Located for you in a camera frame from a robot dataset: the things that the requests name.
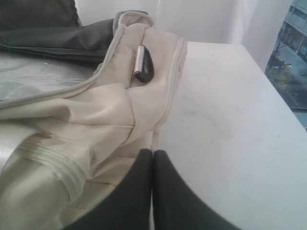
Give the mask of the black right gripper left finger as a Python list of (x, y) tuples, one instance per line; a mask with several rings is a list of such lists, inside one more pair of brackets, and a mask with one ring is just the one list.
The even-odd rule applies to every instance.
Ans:
[(66, 230), (148, 230), (153, 152), (141, 149), (119, 185), (93, 210)]

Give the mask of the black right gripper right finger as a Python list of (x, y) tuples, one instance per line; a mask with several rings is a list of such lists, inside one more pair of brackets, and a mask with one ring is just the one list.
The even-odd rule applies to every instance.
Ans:
[(153, 218), (156, 230), (237, 230), (191, 190), (168, 154), (153, 154)]

